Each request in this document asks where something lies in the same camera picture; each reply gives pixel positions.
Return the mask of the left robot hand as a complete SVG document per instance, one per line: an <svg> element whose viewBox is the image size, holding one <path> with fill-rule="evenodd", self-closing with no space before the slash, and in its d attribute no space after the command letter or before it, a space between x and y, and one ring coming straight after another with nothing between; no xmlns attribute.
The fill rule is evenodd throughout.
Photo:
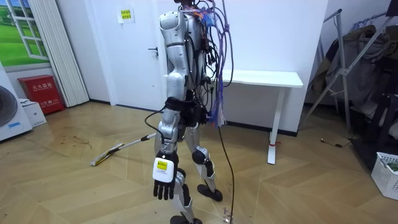
<svg viewBox="0 0 398 224"><path fill-rule="evenodd" d="M153 195L159 200L172 200L174 198L178 162L176 151L171 153L159 151L156 154L152 171L152 178L154 179Z"/></svg>

